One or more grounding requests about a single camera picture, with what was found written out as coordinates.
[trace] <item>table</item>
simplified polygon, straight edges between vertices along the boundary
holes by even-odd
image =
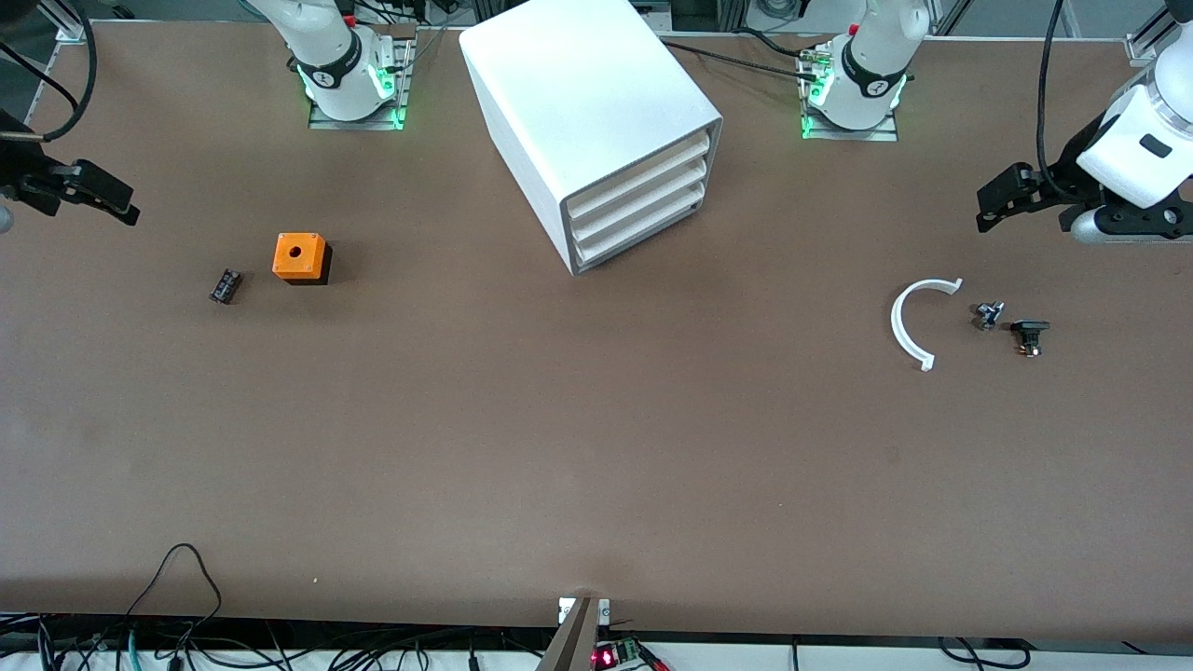
[[[1188,251],[975,228],[1033,156],[1038,43],[925,44],[898,143],[802,141],[790,80],[680,54],[725,117],[706,205],[579,278],[456,33],[390,134],[308,131],[266,25],[98,43],[50,150],[144,215],[0,240],[0,608],[120,612],[185,540],[235,616],[545,626],[587,587],[637,629],[1193,640]],[[1057,45],[1052,155],[1129,75]],[[270,275],[286,230],[329,287]],[[965,284],[908,302],[925,374],[888,312],[933,276]],[[969,324],[993,300],[1041,357]],[[209,598],[179,560],[144,611]]]

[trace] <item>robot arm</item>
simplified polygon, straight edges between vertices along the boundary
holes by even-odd
[[[978,230],[1019,213],[1070,205],[1061,228],[1082,242],[1193,242],[1193,0],[1168,0],[1181,32],[1152,68],[1115,93],[1049,167],[1057,192],[1028,164],[978,191]]]
[[[335,121],[358,121],[394,98],[394,39],[348,27],[335,0],[249,0],[293,53],[307,94]]]
[[[849,130],[880,124],[898,104],[907,66],[928,26],[925,0],[866,0],[857,31],[817,47],[828,62],[817,73],[822,85],[815,87],[809,104]]]

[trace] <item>orange push button box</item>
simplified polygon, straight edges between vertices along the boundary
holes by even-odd
[[[290,284],[327,284],[332,246],[319,233],[282,233],[273,251],[273,275]]]

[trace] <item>wire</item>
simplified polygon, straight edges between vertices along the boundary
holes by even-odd
[[[191,543],[175,543],[172,548],[166,550],[166,556],[161,558],[161,564],[157,565],[157,571],[153,574],[153,578],[149,580],[149,584],[146,585],[146,589],[141,590],[141,593],[137,595],[137,598],[132,599],[132,605],[130,605],[129,609],[124,611],[124,620],[128,620],[129,616],[132,615],[132,611],[137,609],[137,605],[141,604],[141,601],[144,599],[146,596],[148,596],[149,592],[152,592],[153,589],[157,585],[157,580],[161,578],[162,572],[166,571],[166,564],[169,561],[169,558],[173,556],[174,553],[180,549],[191,550],[191,554],[194,555],[194,560],[199,562],[199,571],[203,573],[203,579],[208,581],[208,586],[211,587],[211,593],[216,596],[216,607],[211,609],[211,612],[205,615],[197,623],[192,624],[190,629],[187,629],[187,633],[183,634],[183,638],[184,639],[188,638],[191,630],[193,630],[199,624],[203,624],[208,620],[211,620],[212,617],[216,616],[217,612],[220,612],[220,608],[223,605],[223,595],[220,592],[220,586],[216,585],[216,581],[211,579],[211,573],[208,572],[208,565],[203,561],[203,555]]]
[[[693,54],[699,54],[701,56],[707,56],[710,59],[716,59],[718,61],[724,61],[727,63],[734,63],[736,66],[742,66],[747,68],[754,68],[758,70],[769,72],[774,74],[783,74],[786,76],[793,76],[796,79],[803,79],[805,81],[815,81],[816,75],[811,73],[802,73],[796,70],[785,70],[783,68],[774,68],[771,66],[764,66],[762,63],[752,63],[749,61],[742,61],[741,59],[734,59],[733,56],[725,56],[724,54],[713,54],[712,51],[705,51],[704,49],[697,49],[696,47],[688,47],[686,44],[676,44],[674,42],[662,41],[663,44],[670,47],[672,49],[679,49],[680,51],[691,51]]]
[[[273,627],[270,626],[268,620],[265,621],[265,628],[266,630],[270,632],[270,640],[273,641],[273,647],[278,648],[278,655],[282,658],[282,661],[285,661],[286,671],[295,671],[295,667],[290,664],[290,660],[286,658],[286,653],[282,650],[282,644],[279,644],[278,638],[273,635]]]
[[[945,653],[945,655],[948,657],[948,659],[952,659],[953,661],[960,661],[962,664],[972,664],[973,666],[977,667],[977,671],[985,671],[987,666],[989,666],[990,669],[1007,669],[1009,671],[1015,671],[1016,669],[1024,669],[1025,666],[1032,663],[1032,652],[1027,648],[1022,650],[1024,653],[1022,660],[1016,661],[1014,664],[1003,664],[1001,661],[990,661],[989,659],[983,659],[978,657],[977,651],[973,650],[973,646],[971,646],[969,641],[966,641],[960,636],[957,636],[956,639],[957,642],[962,644],[962,647],[965,648],[965,652],[969,653],[969,657],[962,657],[954,653],[953,651],[948,650],[948,646],[945,645],[945,636],[939,636],[937,639],[937,645],[940,646],[940,652]]]
[[[737,30],[735,30],[733,32],[753,35],[754,37],[761,39],[762,44],[766,44],[768,48],[771,48],[774,51],[778,51],[779,54],[783,54],[784,56],[791,56],[792,59],[798,59],[799,57],[799,51],[792,51],[791,49],[786,49],[784,47],[779,47],[778,44],[774,43],[773,39],[771,39],[769,37],[767,37],[766,35],[764,35],[761,31],[754,30],[752,27],[742,26],[742,27],[740,27],[740,29],[737,29]]]
[[[63,0],[67,2],[72,10],[74,10],[75,16],[79,17],[79,23],[82,24],[84,38],[87,41],[87,84],[84,86],[82,97],[79,98],[79,105],[70,112],[70,118],[68,118],[61,127],[56,130],[51,130],[45,135],[38,135],[36,133],[0,133],[0,140],[10,140],[13,142],[52,142],[58,137],[62,137],[67,133],[79,124],[79,119],[82,118],[84,112],[87,111],[87,105],[91,104],[91,94],[95,91],[95,70],[99,66],[99,59],[95,53],[95,31],[91,26],[91,19],[87,18],[86,12],[79,6],[75,0]]]
[[[501,632],[499,635],[501,636],[502,641],[505,641],[507,644],[512,644],[515,648],[519,648],[523,652],[528,652],[528,653],[533,654],[534,657],[537,657],[539,659],[543,659],[543,653],[538,652],[537,650],[534,650],[534,648],[532,648],[530,646],[523,645],[523,644],[515,641],[514,639],[511,639],[511,638],[506,636],[505,632]]]
[[[132,632],[129,632],[129,659],[132,663],[132,671],[141,671],[141,660],[137,658],[136,634]]]
[[[1052,170],[1047,165],[1047,153],[1044,148],[1044,101],[1047,97],[1047,66],[1052,57],[1052,38],[1056,37],[1056,24],[1061,20],[1061,8],[1064,0],[1056,0],[1052,7],[1052,17],[1049,19],[1047,32],[1044,33],[1044,53],[1040,56],[1040,81],[1036,92],[1036,160],[1040,164],[1040,174],[1044,181],[1056,191],[1062,201],[1078,202],[1068,191],[1061,189],[1052,177]]]
[[[447,31],[447,23],[446,23],[447,20],[451,20],[451,18],[449,17],[447,19],[445,19],[443,27],[440,27],[439,31],[435,32],[434,37],[432,37],[427,42],[426,47],[424,47],[422,49],[418,49],[418,47],[415,47],[416,51],[414,54],[414,57],[410,59],[409,63],[406,63],[404,66],[397,68],[397,72],[403,72],[414,68],[414,63],[419,62],[419,59],[421,59],[424,54],[431,50],[431,45],[434,44],[440,37],[443,37],[444,32]]]
[[[75,100],[74,96],[72,96],[69,91],[67,91],[57,81],[54,81],[54,78],[51,78],[50,75],[48,75],[44,72],[42,72],[41,69],[38,69],[37,66],[35,66],[33,63],[30,63],[27,60],[25,60],[25,57],[21,56],[20,54],[18,54],[17,51],[14,51],[12,49],[12,47],[8,47],[4,42],[0,42],[0,51],[4,51],[5,54],[7,54],[8,57],[12,59],[13,62],[16,62],[18,66],[25,68],[26,70],[29,70],[30,74],[32,74],[37,79],[44,81],[47,85],[50,86],[50,88],[54,88],[55,91],[57,91],[63,98],[67,99],[67,103],[70,103],[70,111],[72,112],[79,109],[79,100]]]
[[[336,654],[336,657],[332,660],[332,665],[329,666],[329,671],[344,671],[344,670],[348,670],[348,669],[359,669],[359,665],[364,663],[365,658],[369,655],[370,652],[373,652],[373,653],[377,653],[377,654],[384,654],[384,653],[388,653],[388,652],[397,651],[397,650],[402,648],[403,646],[409,646],[410,644],[416,644],[416,642],[421,642],[421,641],[425,641],[425,640],[428,640],[428,639],[435,639],[435,638],[446,636],[446,635],[451,635],[451,634],[460,634],[460,635],[463,635],[463,634],[470,633],[470,632],[472,632],[475,629],[476,629],[476,627],[449,627],[449,628],[445,628],[445,629],[435,629],[433,632],[426,632],[426,633],[422,633],[422,634],[415,634],[413,636],[404,636],[404,638],[402,638],[400,640],[391,641],[391,642],[384,644],[384,645],[382,645],[382,640],[379,638],[375,636],[371,641],[369,641],[369,642],[366,642],[366,644],[363,645],[363,650],[357,651],[354,654],[350,655],[344,661],[340,661],[340,659],[344,658],[344,654],[347,653],[348,651],[347,650],[341,650],[340,653]],[[370,630],[364,630],[364,632],[348,632],[346,634],[340,634],[338,636],[333,636],[330,639],[327,639],[326,641],[322,641],[322,642],[320,642],[320,644],[317,644],[317,645],[315,645],[313,647],[309,647],[307,650],[299,651],[299,652],[297,652],[295,654],[283,655],[283,658],[278,659],[278,660],[274,660],[273,658],[266,655],[265,653],[262,653],[261,651],[259,651],[259,650],[256,650],[256,648],[254,648],[252,646],[248,646],[246,644],[242,644],[242,642],[233,640],[233,639],[220,639],[220,638],[208,638],[208,636],[191,636],[191,638],[188,638],[187,644],[194,650],[194,652],[199,653],[200,655],[203,655],[204,658],[206,658],[208,661],[210,661],[210,663],[212,663],[212,664],[215,664],[217,666],[223,666],[225,669],[236,669],[236,670],[240,670],[240,671],[251,671],[251,670],[270,669],[270,667],[283,669],[280,665],[284,664],[285,661],[293,661],[293,660],[296,660],[298,658],[305,657],[305,655],[311,654],[311,653],[314,653],[316,651],[326,650],[328,645],[334,644],[336,641],[341,641],[341,640],[351,638],[351,636],[361,636],[361,635],[369,635],[369,634],[373,634],[373,635],[376,635],[376,634],[388,634],[388,633],[395,633],[395,632],[409,632],[409,628],[408,627],[382,627],[382,628],[378,628],[378,629],[370,629]],[[237,647],[241,647],[243,650],[247,650],[249,652],[255,653],[258,657],[261,657],[262,659],[266,659],[267,661],[265,661],[265,663],[256,663],[256,664],[242,664],[242,663],[228,661],[228,660],[224,660],[224,659],[220,659],[220,658],[214,657],[210,652],[208,652],[208,651],[203,650],[202,647],[199,647],[199,642],[204,642],[204,641],[222,642],[222,644],[233,644],[233,645],[235,645]]]
[[[357,7],[364,7],[364,8],[369,10],[370,12],[373,12],[375,14],[377,14],[378,17],[382,17],[383,19],[385,19],[387,21],[389,21],[390,24],[394,23],[390,19],[390,17],[397,17],[400,19],[414,19],[414,20],[419,21],[419,24],[421,24],[421,25],[431,25],[431,23],[427,21],[426,19],[420,19],[419,17],[416,17],[414,14],[407,14],[406,12],[398,12],[398,11],[395,11],[395,10],[387,10],[384,7],[377,7],[377,6],[370,5],[365,0],[353,0],[352,4],[354,6],[357,6]]]

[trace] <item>metal bracket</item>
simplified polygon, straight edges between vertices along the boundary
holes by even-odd
[[[1129,32],[1124,43],[1131,66],[1142,68],[1154,62],[1156,55],[1176,38],[1177,25],[1168,10],[1162,8],[1139,26],[1139,30]]]
[[[571,612],[571,607],[575,605],[576,599],[574,597],[560,597],[560,624],[567,620],[568,612]],[[600,599],[596,603],[598,610],[600,610],[600,626],[608,627],[608,599]]]
[[[384,49],[382,70],[392,68],[391,75],[384,76],[384,85],[392,86],[394,97],[377,107],[377,111],[358,121],[336,121],[323,113],[314,103],[310,104],[310,116],[307,127],[316,130],[402,130],[406,127],[406,109],[410,101],[410,81],[414,78],[414,60],[418,57],[418,36],[410,39],[389,41],[392,49]]]
[[[561,611],[564,601],[571,602],[567,616],[551,639],[551,645],[546,646],[546,652],[543,653],[536,671],[591,671],[593,667],[596,630],[600,627],[601,614],[608,617],[608,599],[593,597],[560,599]]]
[[[57,41],[67,44],[80,44],[84,42],[82,23],[79,14],[70,5],[63,0],[42,0],[37,4],[50,23],[58,26]]]

